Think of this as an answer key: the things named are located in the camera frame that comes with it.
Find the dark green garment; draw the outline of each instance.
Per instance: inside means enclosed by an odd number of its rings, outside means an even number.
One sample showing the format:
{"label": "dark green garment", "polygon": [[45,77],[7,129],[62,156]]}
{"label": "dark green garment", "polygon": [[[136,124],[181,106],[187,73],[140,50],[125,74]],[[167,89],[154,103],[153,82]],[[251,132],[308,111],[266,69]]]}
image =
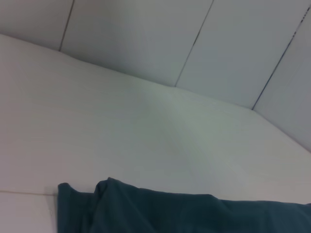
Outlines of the dark green garment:
{"label": "dark green garment", "polygon": [[311,233],[308,205],[163,193],[112,178],[94,194],[67,183],[58,191],[58,233]]}

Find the white surface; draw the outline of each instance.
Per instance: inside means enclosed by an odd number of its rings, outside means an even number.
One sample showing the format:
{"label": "white surface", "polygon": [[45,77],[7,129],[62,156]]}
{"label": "white surface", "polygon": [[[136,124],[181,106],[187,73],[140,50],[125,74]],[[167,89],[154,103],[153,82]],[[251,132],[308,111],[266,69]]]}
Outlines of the white surface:
{"label": "white surface", "polygon": [[0,33],[58,50],[72,0],[1,0]]}
{"label": "white surface", "polygon": [[215,0],[178,87],[252,108],[309,0]]}
{"label": "white surface", "polygon": [[0,190],[108,176],[221,199],[311,200],[311,155],[255,112],[0,36]]}
{"label": "white surface", "polygon": [[311,150],[311,14],[307,14],[255,111]]}
{"label": "white surface", "polygon": [[175,85],[212,0],[76,0],[62,51]]}
{"label": "white surface", "polygon": [[0,192],[1,232],[56,233],[54,198]]}

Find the panel seam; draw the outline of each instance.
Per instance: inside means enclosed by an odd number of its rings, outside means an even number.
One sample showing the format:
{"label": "panel seam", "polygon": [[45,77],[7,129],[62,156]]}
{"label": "panel seam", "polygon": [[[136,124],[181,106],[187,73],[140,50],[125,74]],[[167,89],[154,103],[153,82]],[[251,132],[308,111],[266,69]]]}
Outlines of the panel seam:
{"label": "panel seam", "polygon": [[175,82],[174,87],[177,87],[177,83],[178,83],[178,81],[179,81],[179,79],[180,79],[180,76],[181,76],[182,72],[184,71],[184,68],[185,68],[186,63],[187,63],[187,61],[188,61],[188,59],[189,59],[189,56],[190,56],[190,54],[191,54],[191,52],[192,52],[192,49],[193,49],[195,43],[197,42],[197,39],[198,39],[198,37],[199,37],[199,35],[200,35],[200,32],[201,32],[201,30],[202,30],[202,27],[203,27],[203,25],[204,25],[204,23],[205,23],[205,21],[206,21],[206,18],[207,18],[208,14],[209,14],[209,12],[210,12],[210,10],[211,10],[211,8],[212,8],[212,5],[213,5],[214,1],[215,1],[215,0],[213,0],[212,3],[211,3],[211,5],[209,6],[209,9],[208,9],[208,11],[207,11],[207,14],[205,15],[205,18],[204,18],[204,20],[203,20],[203,22],[202,22],[202,24],[201,24],[200,30],[199,30],[198,34],[196,35],[196,37],[195,37],[194,43],[193,43],[193,45],[192,45],[192,47],[191,47],[191,49],[190,49],[190,52],[189,52],[188,55],[187,55],[187,58],[186,58],[186,61],[184,62],[183,67],[181,68],[181,71],[180,71],[180,73],[179,73],[179,75],[178,75],[178,78],[177,78],[177,80],[176,80],[176,82]]}
{"label": "panel seam", "polygon": [[276,67],[275,67],[275,68],[274,68],[274,70],[272,71],[272,74],[270,75],[270,77],[269,77],[268,81],[266,82],[265,86],[263,87],[263,90],[261,91],[260,95],[258,96],[258,98],[257,98],[257,100],[256,100],[256,102],[255,102],[255,104],[254,104],[254,106],[253,106],[253,108],[252,108],[252,110],[254,110],[254,109],[255,109],[256,104],[258,103],[258,101],[259,101],[259,99],[261,98],[261,96],[262,96],[262,94],[263,94],[264,90],[266,89],[266,87],[267,87],[267,85],[268,85],[269,81],[271,80],[272,76],[274,75],[274,73],[275,73],[275,71],[276,71],[276,69],[277,69],[278,65],[280,64],[281,60],[283,59],[283,57],[284,57],[284,55],[285,55],[285,53],[286,53],[287,49],[288,49],[288,48],[289,48],[289,46],[291,45],[291,43],[292,43],[292,41],[293,41],[294,37],[296,36],[297,31],[299,30],[299,28],[300,28],[300,26],[301,26],[302,22],[304,21],[304,19],[305,19],[305,17],[306,17],[306,15],[307,15],[307,13],[308,13],[308,11],[309,11],[309,10],[310,10],[310,6],[309,6],[309,8],[307,9],[306,13],[304,14],[304,16],[303,16],[302,20],[300,21],[300,23],[299,23],[298,27],[296,28],[296,30],[295,30],[295,32],[294,32],[294,34],[293,34],[293,36],[292,36],[292,38],[291,38],[291,40],[290,40],[289,44],[287,45],[287,47],[286,47],[285,51],[283,52],[283,54],[282,54],[281,58],[279,59],[279,61],[278,61],[277,65],[276,65]]}
{"label": "panel seam", "polygon": [[71,17],[71,13],[72,13],[74,2],[75,2],[75,0],[72,0],[72,4],[71,4],[70,11],[69,11],[69,14],[68,14],[67,22],[66,22],[66,25],[65,25],[65,28],[64,28],[62,40],[61,40],[60,45],[59,45],[59,49],[58,49],[59,52],[62,50],[63,41],[65,39],[65,35],[66,35],[66,32],[67,32],[67,27],[68,27],[69,20],[70,20],[70,17]]}
{"label": "panel seam", "polygon": [[36,196],[56,196],[56,194],[44,194],[44,193],[28,193],[28,192],[17,192],[17,191],[4,191],[0,190],[1,193],[8,193],[8,194],[24,194],[24,195],[36,195]]}

